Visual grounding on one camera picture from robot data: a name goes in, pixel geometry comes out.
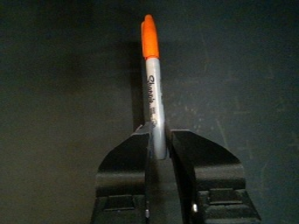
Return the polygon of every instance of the sharpie marker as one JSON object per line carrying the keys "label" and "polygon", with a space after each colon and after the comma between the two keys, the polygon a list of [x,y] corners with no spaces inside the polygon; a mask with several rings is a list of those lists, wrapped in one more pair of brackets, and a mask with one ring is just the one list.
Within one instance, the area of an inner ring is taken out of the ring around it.
{"label": "sharpie marker", "polygon": [[164,159],[167,155],[164,140],[164,105],[161,93],[161,75],[155,21],[145,15],[141,23],[143,54],[145,60],[147,91],[152,124],[153,156]]}

